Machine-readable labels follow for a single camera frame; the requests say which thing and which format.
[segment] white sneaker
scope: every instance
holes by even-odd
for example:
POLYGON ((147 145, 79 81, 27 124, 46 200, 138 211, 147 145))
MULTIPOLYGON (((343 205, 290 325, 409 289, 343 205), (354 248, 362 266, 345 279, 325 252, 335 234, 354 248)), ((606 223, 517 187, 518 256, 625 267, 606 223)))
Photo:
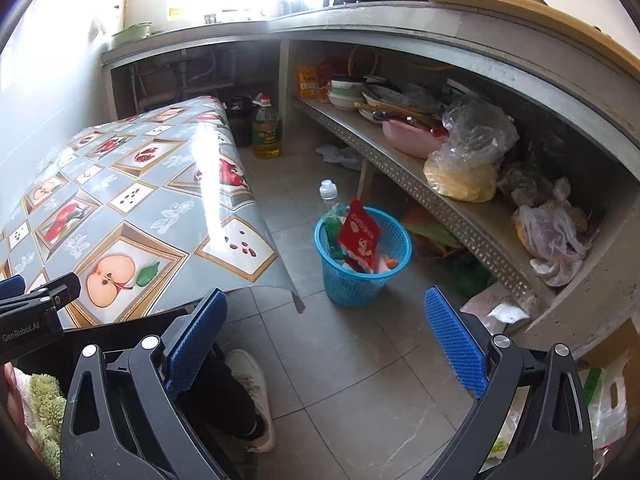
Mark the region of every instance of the white sneaker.
POLYGON ((244 386, 254 400, 255 409, 264 421, 264 434, 249 442, 248 450, 255 453, 271 451, 276 444, 276 432, 269 410, 267 381, 262 368, 245 350, 232 350, 226 355, 225 363, 231 368, 231 375, 244 386))

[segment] patterned tablecloth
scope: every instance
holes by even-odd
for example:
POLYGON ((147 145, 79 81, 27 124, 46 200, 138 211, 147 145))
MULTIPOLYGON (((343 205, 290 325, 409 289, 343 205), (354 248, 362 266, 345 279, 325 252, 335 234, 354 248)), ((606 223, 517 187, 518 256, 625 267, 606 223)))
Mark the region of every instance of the patterned tablecloth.
POLYGON ((86 128, 28 189, 0 242, 0 278, 66 272, 65 328, 135 319, 246 286, 286 288, 220 101, 199 97, 86 128))

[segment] pink plastic basin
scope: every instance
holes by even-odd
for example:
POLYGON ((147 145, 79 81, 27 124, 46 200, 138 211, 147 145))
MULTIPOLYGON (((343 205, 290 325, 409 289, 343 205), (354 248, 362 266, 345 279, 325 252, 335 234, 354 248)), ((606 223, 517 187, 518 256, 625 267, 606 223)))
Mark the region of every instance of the pink plastic basin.
POLYGON ((396 120, 383 122, 382 131, 394 148, 419 158, 427 158, 447 140, 447 137, 434 137, 426 130, 396 120))

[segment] metal bolt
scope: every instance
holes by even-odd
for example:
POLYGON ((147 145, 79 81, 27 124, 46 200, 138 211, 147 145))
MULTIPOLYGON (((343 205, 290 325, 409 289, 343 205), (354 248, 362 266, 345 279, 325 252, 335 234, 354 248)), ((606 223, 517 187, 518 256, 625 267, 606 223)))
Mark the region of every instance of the metal bolt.
POLYGON ((569 355, 569 348, 567 345, 559 343, 556 345, 556 354, 561 355, 562 357, 567 357, 569 355))
POLYGON ((98 351, 98 347, 96 345, 87 345, 82 349, 82 355, 84 357, 91 357, 98 351))
POLYGON ((507 348, 511 345, 511 339, 505 335, 497 335, 494 337, 494 343, 497 347, 507 348))
POLYGON ((144 348, 145 350, 151 350, 152 348, 158 346, 159 342, 160 340, 158 339, 158 336, 148 335, 142 340, 142 348, 144 348))

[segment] bottle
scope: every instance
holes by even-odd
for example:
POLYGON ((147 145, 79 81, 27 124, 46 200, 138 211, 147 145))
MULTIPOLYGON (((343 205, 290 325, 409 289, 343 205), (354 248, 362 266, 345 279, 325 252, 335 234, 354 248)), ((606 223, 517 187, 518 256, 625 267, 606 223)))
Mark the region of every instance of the bottle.
POLYGON ((340 228, 347 218, 347 208, 338 200, 338 188, 331 180, 323 180, 320 185, 320 196, 324 201, 324 231, 329 244, 328 253, 334 260, 344 259, 338 244, 340 228))
POLYGON ((251 123, 252 151, 255 158, 273 158, 282 150, 280 116, 271 106, 269 96, 260 94, 254 102, 258 109, 251 123))

